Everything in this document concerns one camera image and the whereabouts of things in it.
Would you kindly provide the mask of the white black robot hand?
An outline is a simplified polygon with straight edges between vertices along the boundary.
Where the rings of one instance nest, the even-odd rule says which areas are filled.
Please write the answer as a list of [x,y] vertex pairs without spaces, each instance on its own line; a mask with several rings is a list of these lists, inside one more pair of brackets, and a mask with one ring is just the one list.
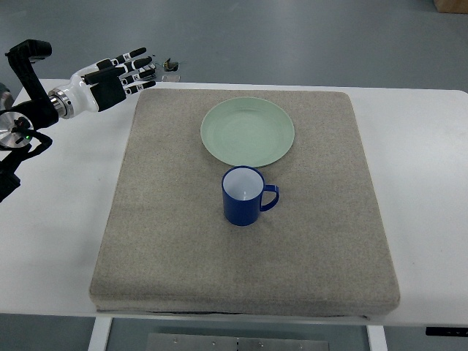
[[[72,95],[70,100],[74,114],[79,114],[85,110],[102,112],[124,101],[126,94],[136,94],[147,88],[154,87],[156,82],[149,81],[155,77],[154,69],[143,70],[120,78],[122,72],[138,71],[152,62],[150,56],[131,61],[133,58],[146,53],[146,51],[146,48],[138,48],[112,59],[105,58],[74,73],[68,88],[68,92]],[[148,82],[125,88],[121,84],[140,81]]]

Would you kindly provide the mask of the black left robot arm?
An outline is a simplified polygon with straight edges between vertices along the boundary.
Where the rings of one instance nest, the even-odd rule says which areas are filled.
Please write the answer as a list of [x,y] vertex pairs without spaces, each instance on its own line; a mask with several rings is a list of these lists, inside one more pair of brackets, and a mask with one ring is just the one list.
[[70,81],[46,91],[33,64],[50,56],[49,42],[28,39],[6,54],[10,67],[19,78],[30,99],[1,111],[1,198],[10,196],[19,186],[15,171],[19,165],[47,150],[52,139],[41,129],[70,119],[82,112],[102,112],[129,95],[155,86],[151,77],[155,69],[145,48],[105,58],[78,70]]

